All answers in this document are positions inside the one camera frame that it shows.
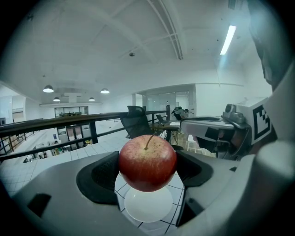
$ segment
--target apple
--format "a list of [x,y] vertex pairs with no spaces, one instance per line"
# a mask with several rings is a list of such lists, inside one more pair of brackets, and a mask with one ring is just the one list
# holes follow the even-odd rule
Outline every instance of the apple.
[[128,141],[119,155],[120,172],[131,187],[143,192],[161,189],[172,179],[177,157],[169,142],[154,135]]

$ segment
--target office chair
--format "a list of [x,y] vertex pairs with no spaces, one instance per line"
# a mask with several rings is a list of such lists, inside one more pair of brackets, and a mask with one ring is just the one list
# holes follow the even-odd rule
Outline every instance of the office chair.
[[[140,106],[127,106],[127,116],[121,116],[121,122],[130,138],[136,138],[141,135],[152,135],[153,131],[148,124],[148,118],[144,109]],[[174,150],[183,150],[183,147],[172,145]]]

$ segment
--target white ceiling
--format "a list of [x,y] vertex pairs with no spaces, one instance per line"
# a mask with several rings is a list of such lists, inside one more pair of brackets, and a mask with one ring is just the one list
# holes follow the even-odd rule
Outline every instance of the white ceiling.
[[[23,20],[7,46],[0,79],[40,103],[70,92],[82,94],[78,102],[104,101],[128,90],[132,71],[168,60],[216,59],[229,25],[237,30],[228,61],[251,40],[241,0],[235,10],[227,0],[51,0],[28,15],[33,19]],[[42,92],[47,84],[53,94]],[[110,94],[100,94],[104,87]]]

